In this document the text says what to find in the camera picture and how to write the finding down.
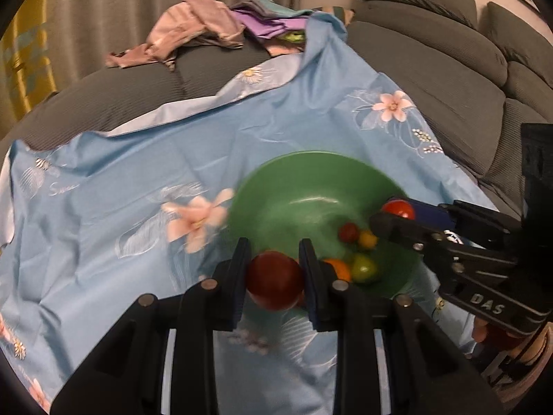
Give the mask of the person's right hand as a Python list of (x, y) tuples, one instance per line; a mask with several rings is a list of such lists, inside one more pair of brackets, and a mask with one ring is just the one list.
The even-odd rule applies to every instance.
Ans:
[(486, 347), (506, 351), (511, 358), (519, 358), (521, 362), (525, 363), (538, 357), (547, 343), (545, 330), (541, 330), (536, 336), (521, 336), (503, 330), (503, 328), (490, 324), (479, 317), (474, 318), (472, 338), (475, 342), (482, 343)]

